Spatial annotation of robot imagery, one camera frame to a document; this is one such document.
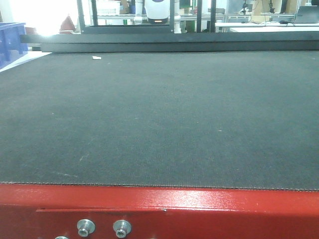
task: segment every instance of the blue plastic bin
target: blue plastic bin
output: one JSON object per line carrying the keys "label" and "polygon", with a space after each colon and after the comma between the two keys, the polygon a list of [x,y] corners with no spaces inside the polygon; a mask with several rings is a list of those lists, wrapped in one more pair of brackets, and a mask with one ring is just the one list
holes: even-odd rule
{"label": "blue plastic bin", "polygon": [[27,53],[28,46],[21,43],[25,23],[0,22],[0,69]]}

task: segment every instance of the laptop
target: laptop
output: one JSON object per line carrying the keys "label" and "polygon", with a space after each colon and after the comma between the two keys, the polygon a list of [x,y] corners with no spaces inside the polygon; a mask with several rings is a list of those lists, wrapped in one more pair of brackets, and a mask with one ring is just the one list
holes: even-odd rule
{"label": "laptop", "polygon": [[319,6],[301,6],[295,23],[319,23]]}

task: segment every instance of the metal standoff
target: metal standoff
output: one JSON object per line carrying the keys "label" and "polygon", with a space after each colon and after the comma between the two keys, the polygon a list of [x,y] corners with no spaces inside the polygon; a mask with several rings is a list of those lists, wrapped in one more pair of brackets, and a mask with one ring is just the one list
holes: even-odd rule
{"label": "metal standoff", "polygon": [[82,219],[78,221],[77,228],[79,230],[78,231],[79,236],[86,238],[89,234],[94,232],[95,224],[91,220]]}
{"label": "metal standoff", "polygon": [[132,230],[132,226],[128,221],[118,220],[113,224],[113,230],[118,238],[125,238]]}

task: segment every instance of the red machine frame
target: red machine frame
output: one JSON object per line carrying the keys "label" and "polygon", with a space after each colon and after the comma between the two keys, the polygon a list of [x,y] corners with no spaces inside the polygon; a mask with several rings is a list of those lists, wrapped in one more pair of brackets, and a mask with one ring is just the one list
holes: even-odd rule
{"label": "red machine frame", "polygon": [[117,220],[132,224],[127,239],[316,239],[319,192],[197,188],[0,184],[1,239],[116,239]]}

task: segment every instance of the conveyor belt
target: conveyor belt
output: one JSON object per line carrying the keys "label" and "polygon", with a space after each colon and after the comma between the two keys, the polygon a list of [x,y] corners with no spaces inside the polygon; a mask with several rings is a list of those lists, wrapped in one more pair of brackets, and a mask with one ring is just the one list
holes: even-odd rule
{"label": "conveyor belt", "polygon": [[0,73],[0,182],[319,190],[319,52],[98,55]]}

